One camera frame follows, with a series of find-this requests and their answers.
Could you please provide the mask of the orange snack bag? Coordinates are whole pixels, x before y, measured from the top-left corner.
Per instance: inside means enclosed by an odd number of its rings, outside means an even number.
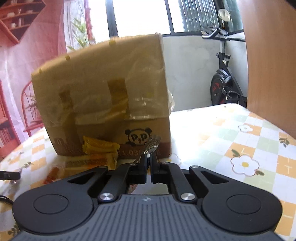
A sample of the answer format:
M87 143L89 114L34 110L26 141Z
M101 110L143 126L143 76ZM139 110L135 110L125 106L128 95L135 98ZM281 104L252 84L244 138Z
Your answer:
M60 169L58 167L53 167L50 170L46 179L44 180L44 184L49 184L49 183L54 182L59 176L59 171L60 171Z

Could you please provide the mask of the yellow wafer snack pack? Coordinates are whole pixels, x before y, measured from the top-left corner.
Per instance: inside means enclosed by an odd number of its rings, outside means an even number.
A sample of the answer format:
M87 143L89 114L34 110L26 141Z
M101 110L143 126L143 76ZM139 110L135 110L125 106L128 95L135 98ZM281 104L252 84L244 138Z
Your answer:
M83 156L68 159L65 168L87 170L97 166L107 166L114 170L117 165L120 144L98 140L96 138L83 137Z

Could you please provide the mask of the checkered floral tablecloth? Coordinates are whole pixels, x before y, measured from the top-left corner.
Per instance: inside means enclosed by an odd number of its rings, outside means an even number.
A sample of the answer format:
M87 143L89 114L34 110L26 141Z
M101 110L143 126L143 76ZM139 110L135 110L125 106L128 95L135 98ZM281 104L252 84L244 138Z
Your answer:
M273 193L283 206L276 233L295 240L295 139L269 121L237 105L176 111L170 115L171 156L187 169L199 165ZM67 169L74 157L59 156L45 129L39 130L2 162L3 171L20 171L18 181L1 181L11 200L44 185L53 167L56 180L84 170Z

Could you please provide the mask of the brown cardboard box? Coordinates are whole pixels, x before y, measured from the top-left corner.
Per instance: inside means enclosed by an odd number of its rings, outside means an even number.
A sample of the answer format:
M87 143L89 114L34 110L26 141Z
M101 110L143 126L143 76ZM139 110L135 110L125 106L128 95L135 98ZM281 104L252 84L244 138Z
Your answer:
M160 34L115 38L40 66L32 84L55 152L81 156L86 137L117 143L135 158L159 136L159 158L171 155L169 91Z

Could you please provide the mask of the black exercise bike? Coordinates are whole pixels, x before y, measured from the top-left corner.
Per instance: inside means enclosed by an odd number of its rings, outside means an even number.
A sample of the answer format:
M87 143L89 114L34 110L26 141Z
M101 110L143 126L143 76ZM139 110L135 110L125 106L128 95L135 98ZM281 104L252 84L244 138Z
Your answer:
M222 20L222 28L202 28L202 38L204 40L218 40L220 42L220 51L217 53L219 59L219 68L213 75L210 85L210 96L213 105L235 103L247 106L247 97L245 97L239 87L239 84L229 68L230 55L225 53L227 41L245 42L241 38L231 38L225 30L225 23L231 21L229 11L226 9L218 10L218 17Z

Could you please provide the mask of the pink printed backdrop curtain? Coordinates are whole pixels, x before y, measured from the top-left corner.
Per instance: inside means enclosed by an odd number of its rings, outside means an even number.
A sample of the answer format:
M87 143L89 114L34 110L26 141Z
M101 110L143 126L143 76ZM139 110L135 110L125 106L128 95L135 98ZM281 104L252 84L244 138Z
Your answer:
M88 1L1 1L1 157L42 121L32 72L92 38Z

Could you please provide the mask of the wooden headboard panel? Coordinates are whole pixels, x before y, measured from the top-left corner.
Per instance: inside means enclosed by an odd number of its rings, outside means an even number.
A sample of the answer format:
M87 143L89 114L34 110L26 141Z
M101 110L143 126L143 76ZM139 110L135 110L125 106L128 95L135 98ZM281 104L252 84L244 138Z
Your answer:
M248 61L247 108L295 137L295 8L238 1Z

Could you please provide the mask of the window with black frame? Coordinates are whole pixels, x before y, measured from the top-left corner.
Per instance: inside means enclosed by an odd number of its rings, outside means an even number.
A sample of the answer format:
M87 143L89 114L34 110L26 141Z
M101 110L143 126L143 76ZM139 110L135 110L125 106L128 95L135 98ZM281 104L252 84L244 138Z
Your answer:
M111 37L200 36L204 27L243 32L237 1L105 1Z

